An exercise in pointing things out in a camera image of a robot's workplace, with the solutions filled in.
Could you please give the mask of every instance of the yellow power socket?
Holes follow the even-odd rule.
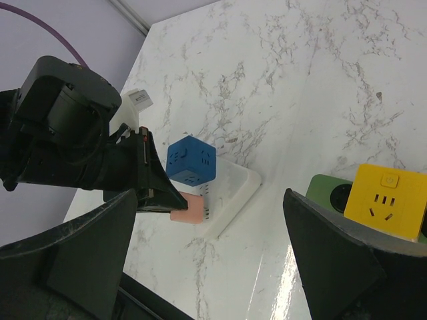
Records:
[[[427,175],[361,165],[344,216],[373,229],[417,241],[427,206]]]

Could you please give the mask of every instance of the yellow button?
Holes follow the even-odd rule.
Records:
[[[385,173],[382,176],[381,185],[388,188],[396,188],[398,186],[399,176],[391,173]]]

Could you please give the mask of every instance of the gray wall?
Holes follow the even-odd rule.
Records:
[[[218,0],[124,0],[149,25]]]
[[[95,72],[118,91],[139,53],[144,37],[106,0],[2,0],[24,9],[56,29]],[[75,62],[70,53],[40,27],[0,10],[0,91],[22,85],[37,58],[53,55]],[[60,224],[75,190],[18,185],[0,187],[0,245]]]

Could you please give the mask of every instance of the label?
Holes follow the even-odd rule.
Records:
[[[129,98],[131,99],[133,105],[135,105],[135,108],[138,110],[138,112],[141,112],[147,109],[149,106],[153,105],[153,101],[149,97],[146,90],[132,93],[129,95]]]

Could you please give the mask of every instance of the marble surface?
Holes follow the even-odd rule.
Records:
[[[155,24],[123,91],[153,99],[139,122],[160,158],[192,134],[263,185],[215,241],[138,215],[124,271],[195,319],[309,319],[284,191],[366,162],[427,172],[426,13],[422,0],[224,0]],[[78,191],[66,220],[101,202]]]

